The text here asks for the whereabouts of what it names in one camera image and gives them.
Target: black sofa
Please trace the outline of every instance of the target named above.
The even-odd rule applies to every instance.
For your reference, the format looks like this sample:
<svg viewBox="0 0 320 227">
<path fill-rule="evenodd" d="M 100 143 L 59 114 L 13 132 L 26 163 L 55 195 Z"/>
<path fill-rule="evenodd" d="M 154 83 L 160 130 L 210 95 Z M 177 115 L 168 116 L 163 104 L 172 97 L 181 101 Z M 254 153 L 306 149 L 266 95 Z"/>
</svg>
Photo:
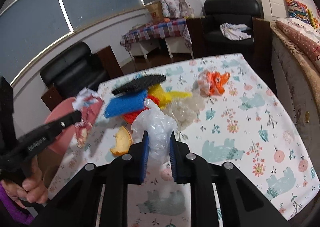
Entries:
<svg viewBox="0 0 320 227">
<path fill-rule="evenodd" d="M 256 0 L 206 0 L 205 19 L 202 19 L 204 41 L 210 55 L 242 53 L 251 63 L 254 52 L 253 29 L 246 31 L 252 37 L 232 41 L 223 36 L 219 26 L 223 23 L 246 24 L 253 28 L 252 18 L 260 18 L 260 8 Z"/>
<path fill-rule="evenodd" d="M 40 75 L 48 87 L 41 99 L 52 111 L 84 87 L 97 91 L 100 83 L 123 76 L 123 72 L 110 46 L 92 54 L 86 43 L 78 42 L 47 63 Z"/>
</svg>

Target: red cloth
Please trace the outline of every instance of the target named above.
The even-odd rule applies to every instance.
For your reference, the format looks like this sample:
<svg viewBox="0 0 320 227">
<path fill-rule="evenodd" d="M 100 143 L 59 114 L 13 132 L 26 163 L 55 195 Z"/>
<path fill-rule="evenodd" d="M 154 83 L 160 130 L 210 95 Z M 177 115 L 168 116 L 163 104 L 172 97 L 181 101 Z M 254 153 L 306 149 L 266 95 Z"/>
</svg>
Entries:
<svg viewBox="0 0 320 227">
<path fill-rule="evenodd" d="M 101 98 L 90 95 L 84 99 L 84 106 L 81 108 L 81 122 L 75 124 L 77 146 L 79 148 L 84 147 L 87 136 L 98 117 L 102 105 L 103 100 Z"/>
<path fill-rule="evenodd" d="M 152 95 L 147 95 L 147 99 L 151 99 L 156 105 L 159 105 L 159 99 L 152 96 Z M 140 111 L 135 111 L 133 113 L 128 113 L 128 114 L 123 114 L 122 118 L 127 122 L 127 123 L 133 123 L 133 121 L 137 118 L 137 116 L 144 110 L 149 109 L 149 108 L 144 108 L 143 110 Z"/>
</svg>

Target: small table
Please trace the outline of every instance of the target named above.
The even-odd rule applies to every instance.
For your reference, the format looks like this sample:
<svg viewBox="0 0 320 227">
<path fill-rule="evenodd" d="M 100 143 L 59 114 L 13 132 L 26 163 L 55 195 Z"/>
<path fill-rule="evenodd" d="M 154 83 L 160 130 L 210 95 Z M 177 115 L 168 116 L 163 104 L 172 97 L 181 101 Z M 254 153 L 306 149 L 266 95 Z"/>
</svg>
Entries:
<svg viewBox="0 0 320 227">
<path fill-rule="evenodd" d="M 192 125 L 175 133 L 176 139 L 187 143 L 191 152 L 208 162 L 218 165 L 233 162 L 287 220 L 295 216 L 317 194 L 319 179 L 289 115 L 241 54 L 173 63 L 102 83 L 98 93 L 105 104 L 87 144 L 80 150 L 76 139 L 72 139 L 49 186 L 49 198 L 86 163 L 101 166 L 114 159 L 109 151 L 115 145 L 114 135 L 121 125 L 128 129 L 131 126 L 120 117 L 104 119 L 106 104 L 113 97 L 112 89 L 138 74 L 161 73 L 167 76 L 162 83 L 166 91 L 191 91 L 199 73 L 211 66 L 221 73 L 231 74 L 225 85 L 226 92 L 222 96 L 205 98 L 205 109 Z M 221 150 L 219 156 L 211 155 L 215 148 Z M 190 226 L 190 185 L 175 184 L 170 172 L 170 162 L 159 171 L 148 167 L 143 185 L 128 186 L 128 226 Z M 145 206 L 145 202 L 158 199 L 165 207 L 172 196 L 178 197 L 179 202 L 170 212 L 165 208 L 150 211 Z"/>
<path fill-rule="evenodd" d="M 190 53 L 193 59 L 186 19 L 177 19 L 131 30 L 121 37 L 120 44 L 126 48 L 132 59 L 138 54 L 147 59 L 147 53 L 158 46 L 154 39 L 165 39 L 170 58 L 173 57 L 172 53 Z M 151 40 L 153 40 L 152 46 L 148 44 Z"/>
</svg>

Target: checkered tablecloth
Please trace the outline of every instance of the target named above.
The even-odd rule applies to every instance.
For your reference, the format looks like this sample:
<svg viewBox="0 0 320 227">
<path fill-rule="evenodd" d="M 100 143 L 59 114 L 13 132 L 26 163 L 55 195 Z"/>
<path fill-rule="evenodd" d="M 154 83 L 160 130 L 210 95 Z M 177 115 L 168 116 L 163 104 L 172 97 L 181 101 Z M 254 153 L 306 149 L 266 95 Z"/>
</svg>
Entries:
<svg viewBox="0 0 320 227">
<path fill-rule="evenodd" d="M 120 44 L 128 48 L 131 43 L 150 39 L 164 39 L 169 37 L 183 37 L 186 41 L 186 46 L 191 49 L 191 38 L 186 19 L 162 22 L 159 24 L 139 28 L 137 30 L 131 30 L 126 35 L 121 37 Z"/>
</svg>

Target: finger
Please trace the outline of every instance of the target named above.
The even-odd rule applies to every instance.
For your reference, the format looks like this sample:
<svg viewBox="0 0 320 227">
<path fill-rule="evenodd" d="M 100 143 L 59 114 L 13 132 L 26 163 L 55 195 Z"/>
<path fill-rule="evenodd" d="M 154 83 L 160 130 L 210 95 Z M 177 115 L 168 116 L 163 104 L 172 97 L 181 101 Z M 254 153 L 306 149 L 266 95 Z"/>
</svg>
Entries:
<svg viewBox="0 0 320 227">
<path fill-rule="evenodd" d="M 42 194 L 45 192 L 46 187 L 43 182 L 38 185 L 36 188 L 32 189 L 29 193 L 27 193 L 26 199 L 29 203 L 34 203 L 39 198 L 41 198 Z"/>
<path fill-rule="evenodd" d="M 10 197 L 26 197 L 27 192 L 16 183 L 9 180 L 2 181 L 1 183 L 5 192 Z"/>
<path fill-rule="evenodd" d="M 9 197 L 10 197 L 11 200 L 14 201 L 17 205 L 19 205 L 20 207 L 26 209 L 26 207 L 22 204 L 22 202 L 20 201 L 20 199 L 19 199 L 18 197 L 15 197 L 15 196 L 13 196 L 13 197 L 9 196 Z"/>
<path fill-rule="evenodd" d="M 35 173 L 38 168 L 38 156 L 35 156 L 31 160 L 31 172 Z"/>
<path fill-rule="evenodd" d="M 40 198 L 36 201 L 38 204 L 43 204 L 48 200 L 48 190 L 45 189 L 44 193 L 40 196 Z"/>
<path fill-rule="evenodd" d="M 30 191 L 37 187 L 40 182 L 42 182 L 42 172 L 39 168 L 37 168 L 31 177 L 26 178 L 22 182 L 22 187 L 25 189 L 25 191 Z"/>
<path fill-rule="evenodd" d="M 20 200 L 15 201 L 17 205 L 19 205 L 23 209 L 27 209 Z"/>
</svg>

